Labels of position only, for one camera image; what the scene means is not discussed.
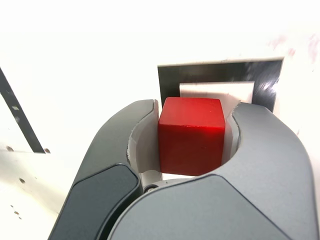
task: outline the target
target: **black line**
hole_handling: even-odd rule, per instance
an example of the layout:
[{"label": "black line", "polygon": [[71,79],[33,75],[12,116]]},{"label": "black line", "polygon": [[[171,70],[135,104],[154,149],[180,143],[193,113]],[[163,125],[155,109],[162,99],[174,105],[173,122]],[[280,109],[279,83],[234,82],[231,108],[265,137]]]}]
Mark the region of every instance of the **black line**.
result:
[{"label": "black line", "polygon": [[45,153],[34,130],[32,129],[14,91],[11,89],[4,72],[0,68],[0,94],[10,109],[16,123],[19,125],[26,141],[34,153]]}]

